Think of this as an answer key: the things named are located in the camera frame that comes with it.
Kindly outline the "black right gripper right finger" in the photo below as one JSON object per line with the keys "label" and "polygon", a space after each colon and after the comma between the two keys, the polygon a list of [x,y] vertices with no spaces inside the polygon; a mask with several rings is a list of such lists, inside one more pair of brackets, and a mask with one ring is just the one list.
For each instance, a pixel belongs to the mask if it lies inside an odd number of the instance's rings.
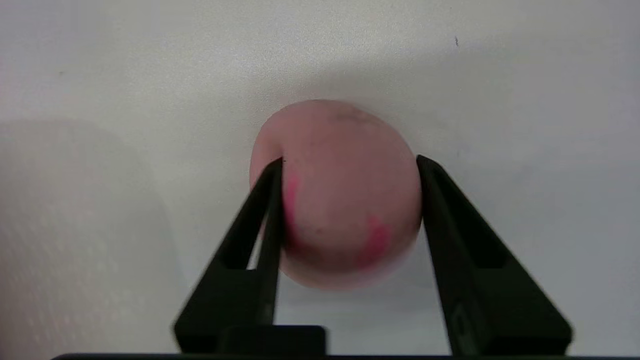
{"label": "black right gripper right finger", "polygon": [[416,163],[422,219],[454,356],[564,356],[573,328],[445,169]]}

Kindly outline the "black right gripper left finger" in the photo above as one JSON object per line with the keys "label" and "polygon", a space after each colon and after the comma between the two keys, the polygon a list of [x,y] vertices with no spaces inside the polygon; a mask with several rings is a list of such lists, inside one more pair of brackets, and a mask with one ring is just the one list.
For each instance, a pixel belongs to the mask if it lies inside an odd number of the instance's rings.
{"label": "black right gripper left finger", "polygon": [[236,327],[274,321],[281,246],[283,159],[259,175],[173,325],[181,353],[212,354]]}

